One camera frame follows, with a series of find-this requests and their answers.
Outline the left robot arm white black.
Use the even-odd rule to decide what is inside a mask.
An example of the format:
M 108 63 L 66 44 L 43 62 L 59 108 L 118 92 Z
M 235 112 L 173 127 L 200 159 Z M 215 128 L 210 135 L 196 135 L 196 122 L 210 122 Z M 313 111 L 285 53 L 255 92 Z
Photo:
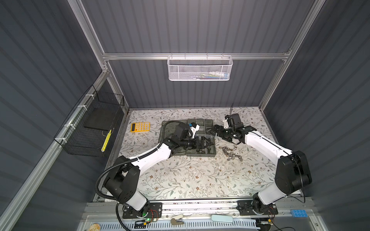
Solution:
M 149 200 L 137 189 L 140 176 L 159 162 L 173 156 L 174 150 L 203 150 L 214 145 L 211 139 L 196 136 L 200 126 L 196 123 L 186 124 L 181 121 L 169 121 L 164 125 L 176 123 L 175 132 L 170 137 L 162 134 L 161 141 L 152 149 L 126 158 L 116 159 L 113 166 L 107 168 L 97 179 L 96 193 L 105 199 L 115 200 L 130 206 L 143 217 L 149 210 Z

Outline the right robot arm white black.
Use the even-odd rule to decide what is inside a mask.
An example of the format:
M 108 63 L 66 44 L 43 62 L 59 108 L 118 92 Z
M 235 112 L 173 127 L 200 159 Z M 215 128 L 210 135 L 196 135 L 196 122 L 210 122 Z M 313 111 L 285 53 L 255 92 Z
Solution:
M 308 160 L 303 152 L 284 148 L 256 128 L 245 126 L 239 114 L 225 116 L 224 125 L 215 125 L 213 134 L 228 142 L 238 140 L 251 146 L 276 165 L 274 182 L 253 195 L 251 207 L 257 215 L 267 212 L 277 200 L 312 183 Z

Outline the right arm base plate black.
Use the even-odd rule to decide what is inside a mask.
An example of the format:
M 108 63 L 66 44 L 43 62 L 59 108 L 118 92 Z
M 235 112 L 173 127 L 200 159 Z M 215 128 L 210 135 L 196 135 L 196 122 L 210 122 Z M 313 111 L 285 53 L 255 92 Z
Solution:
M 264 205 L 258 200 L 239 200 L 236 209 L 241 216 L 251 215 L 277 215 L 278 210 L 275 204 Z

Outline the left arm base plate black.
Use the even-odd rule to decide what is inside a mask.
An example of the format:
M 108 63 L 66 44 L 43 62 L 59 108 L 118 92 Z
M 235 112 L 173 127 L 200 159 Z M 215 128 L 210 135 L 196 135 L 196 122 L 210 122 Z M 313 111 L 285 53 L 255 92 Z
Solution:
M 135 210 L 131 206 L 124 206 L 123 219 L 134 218 L 161 218 L 163 203 L 147 202 L 141 210 Z

